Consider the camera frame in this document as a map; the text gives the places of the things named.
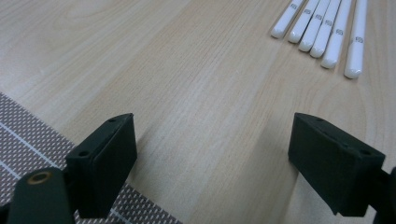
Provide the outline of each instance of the gray woven mat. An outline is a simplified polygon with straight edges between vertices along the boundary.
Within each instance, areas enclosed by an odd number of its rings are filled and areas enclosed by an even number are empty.
[[[0,206],[9,202],[18,179],[44,167],[63,169],[74,144],[0,92]],[[107,219],[77,223],[180,223],[125,184]]]

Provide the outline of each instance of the screw hole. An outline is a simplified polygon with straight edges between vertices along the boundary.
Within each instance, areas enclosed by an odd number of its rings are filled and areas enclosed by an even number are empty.
[[[41,172],[35,175],[32,175],[28,180],[27,183],[30,185],[37,185],[46,182],[50,179],[50,172]]]
[[[82,152],[78,153],[78,155],[79,155],[80,157],[85,157],[85,156],[88,156],[89,154],[90,154],[89,151],[82,151]]]
[[[367,156],[371,155],[371,153],[369,151],[364,150],[364,149],[361,149],[361,154],[367,155]]]

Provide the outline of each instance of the table surface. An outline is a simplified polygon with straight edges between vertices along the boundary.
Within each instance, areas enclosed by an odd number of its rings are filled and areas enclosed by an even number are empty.
[[[327,70],[270,36],[288,3],[1,1],[0,91],[76,144],[133,112],[128,182],[181,221],[371,223],[372,209],[334,217],[287,152],[302,112],[395,165],[396,2],[369,1],[356,80],[343,76],[346,48]]]

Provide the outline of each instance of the white marker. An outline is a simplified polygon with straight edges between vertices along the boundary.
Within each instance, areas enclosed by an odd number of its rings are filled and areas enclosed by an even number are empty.
[[[271,36],[275,38],[282,38],[285,33],[288,31],[291,22],[297,15],[297,12],[300,10],[300,7],[303,5],[304,0],[292,0],[288,8],[286,8],[283,15],[280,17],[279,21],[277,21],[274,29],[271,32]]]
[[[315,9],[314,17],[312,18],[311,22],[309,22],[308,28],[306,28],[303,40],[299,46],[299,50],[311,50],[329,3],[330,0],[320,0],[317,9]]]
[[[294,24],[294,27],[290,32],[289,41],[291,43],[298,43],[300,41],[305,31],[306,25],[309,23],[309,20],[311,20],[315,8],[317,8],[318,2],[319,0],[309,0],[306,4],[303,13]]]
[[[363,70],[364,32],[366,30],[367,0],[357,0],[353,17],[350,45],[344,75],[357,78]]]
[[[320,65],[325,68],[334,68],[338,62],[341,47],[343,47],[344,34],[347,28],[347,17],[350,11],[352,0],[342,0],[335,18],[332,36],[330,36],[323,61]]]
[[[338,7],[341,0],[331,0],[324,16],[323,23],[320,26],[314,46],[311,49],[311,56],[320,58],[326,49],[327,41],[329,41],[332,25],[334,24],[335,15],[337,15]]]

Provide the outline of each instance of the wood grain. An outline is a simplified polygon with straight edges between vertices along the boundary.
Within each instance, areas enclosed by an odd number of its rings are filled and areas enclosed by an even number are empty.
[[[396,164],[396,4],[368,7],[364,72],[269,33],[289,1],[1,1],[0,91],[78,144],[133,112],[129,183],[187,223],[371,223],[334,217],[288,162],[294,112]]]

